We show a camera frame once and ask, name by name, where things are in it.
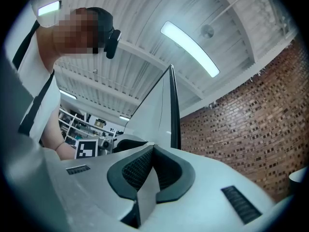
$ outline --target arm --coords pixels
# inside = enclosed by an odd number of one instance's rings
[[[64,142],[63,136],[61,134],[58,121],[59,108],[60,104],[50,115],[41,136],[41,140],[44,144],[44,147],[55,150],[61,160],[74,159],[75,150]]]

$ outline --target ceiling beam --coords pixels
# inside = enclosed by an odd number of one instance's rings
[[[66,95],[61,94],[61,100],[71,104],[72,106],[80,110],[83,110],[86,113],[102,118],[111,123],[121,126],[126,125],[126,121],[119,118],[120,113],[95,104],[93,102],[87,101],[86,99],[78,98],[77,100],[74,100]]]
[[[219,0],[219,1],[225,7],[228,7],[233,2],[232,0]],[[258,58],[257,53],[253,47],[253,39],[249,32],[248,26],[246,25],[245,20],[242,17],[241,12],[235,5],[232,6],[228,10],[228,12],[232,16],[237,28],[240,31],[240,34],[242,35],[242,39],[245,42],[250,59],[253,61],[253,63],[256,63],[258,61]]]
[[[138,99],[135,99],[131,96],[128,96],[120,91],[117,91],[111,87],[108,87],[106,85],[103,85],[101,83],[98,83],[94,80],[91,80],[85,76],[82,76],[82,75],[79,75],[78,73],[75,73],[75,72],[72,72],[72,71],[69,71],[67,69],[64,69],[62,67],[60,67],[59,65],[55,64],[54,65],[54,70],[58,73],[61,73],[61,74],[64,74],[66,76],[68,76],[69,78],[71,79],[74,79],[76,81],[79,81],[81,83],[84,83],[92,88],[95,88],[97,90],[100,90],[102,92],[105,92],[105,93],[108,93],[116,98],[119,98],[123,101],[126,101],[130,104],[133,104],[133,105],[136,105],[136,106],[139,106],[141,101],[139,101]]]
[[[129,43],[124,40],[120,40],[118,47],[126,52],[129,52],[139,58],[151,63],[152,65],[156,66],[162,71],[165,71],[168,67],[168,64],[157,58],[156,56],[150,54],[149,52],[145,51],[144,49]],[[193,83],[191,83],[183,74],[179,72],[175,72],[176,78],[191,92],[193,92],[196,96],[200,97],[201,99],[204,98],[204,95],[200,89],[198,89]]]
[[[84,115],[83,111],[81,111],[79,108],[77,108],[76,106],[73,106],[71,103],[67,102],[64,99],[61,99],[61,106],[62,109],[69,112],[70,110],[74,111],[75,113]]]
[[[268,51],[263,57],[259,59],[258,62],[254,63],[250,68],[242,72],[236,78],[232,79],[230,82],[227,82],[224,86],[220,89],[216,90],[215,92],[210,93],[207,97],[198,101],[197,103],[191,105],[190,107],[182,110],[180,112],[180,117],[185,117],[198,109],[201,109],[214,101],[218,100],[222,96],[228,94],[229,92],[233,91],[241,84],[248,81],[251,77],[256,75],[259,71],[261,71],[265,66],[267,66],[280,52],[286,48],[291,41],[297,35],[297,29],[290,31],[287,35],[287,38],[281,39],[281,41],[276,44],[270,51]]]

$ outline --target ceiling pipe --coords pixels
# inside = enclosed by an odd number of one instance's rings
[[[209,24],[205,24],[201,31],[202,31],[202,35],[205,38],[210,39],[213,35],[214,35],[214,29],[211,26],[212,23],[214,23],[214,21],[216,21],[220,16],[222,16],[225,12],[227,12],[235,3],[237,3],[239,0],[235,0],[233,1],[230,5],[228,5],[223,11],[221,11],[213,20],[211,20],[211,22]]]
[[[214,23],[215,20],[217,20],[220,16],[222,16],[226,11],[228,11],[235,3],[237,3],[239,0],[233,1],[230,5],[228,5],[220,14],[218,14],[208,25],[211,25]]]

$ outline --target white ceiling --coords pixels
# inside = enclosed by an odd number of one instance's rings
[[[33,10],[53,1],[33,0]],[[38,20],[50,26],[79,7],[102,7],[113,15],[114,27],[122,32],[114,59],[102,52],[85,59],[63,57],[55,70],[59,88],[77,96],[75,106],[92,113],[95,109],[94,115],[121,124],[119,115],[133,114],[169,64],[175,68],[180,111],[188,110],[258,62],[284,38],[282,15],[272,0],[238,0],[212,23],[214,36],[204,38],[201,27],[235,1],[62,0],[57,15]],[[160,33],[166,21],[205,50],[220,70],[216,77],[211,78],[187,52]]]

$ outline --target person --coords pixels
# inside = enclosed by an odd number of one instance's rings
[[[28,135],[36,142],[41,139],[44,147],[55,150],[61,160],[74,159],[75,150],[64,141],[59,127],[60,92],[51,76],[54,63],[62,56],[98,53],[107,40],[102,25],[112,27],[110,13],[101,8],[79,8],[52,27],[39,26],[18,67],[19,78],[33,97],[52,80]]]

